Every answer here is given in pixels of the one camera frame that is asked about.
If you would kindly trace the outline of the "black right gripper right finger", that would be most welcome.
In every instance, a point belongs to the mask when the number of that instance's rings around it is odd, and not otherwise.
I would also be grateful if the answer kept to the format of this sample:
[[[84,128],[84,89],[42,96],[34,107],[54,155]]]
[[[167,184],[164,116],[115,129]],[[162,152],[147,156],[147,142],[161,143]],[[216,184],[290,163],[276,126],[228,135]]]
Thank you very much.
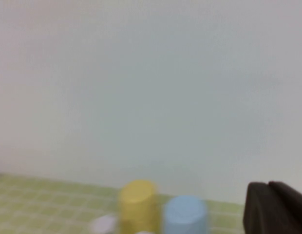
[[[270,181],[269,186],[302,228],[302,193],[280,181]]]

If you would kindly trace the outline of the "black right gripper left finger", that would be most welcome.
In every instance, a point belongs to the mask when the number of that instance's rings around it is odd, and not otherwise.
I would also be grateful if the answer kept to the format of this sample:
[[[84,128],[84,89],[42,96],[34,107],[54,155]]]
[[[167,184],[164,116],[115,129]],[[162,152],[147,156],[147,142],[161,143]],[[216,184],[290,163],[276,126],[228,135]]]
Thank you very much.
[[[262,182],[247,187],[243,216],[246,234],[279,234],[282,229],[283,205],[277,195]]]

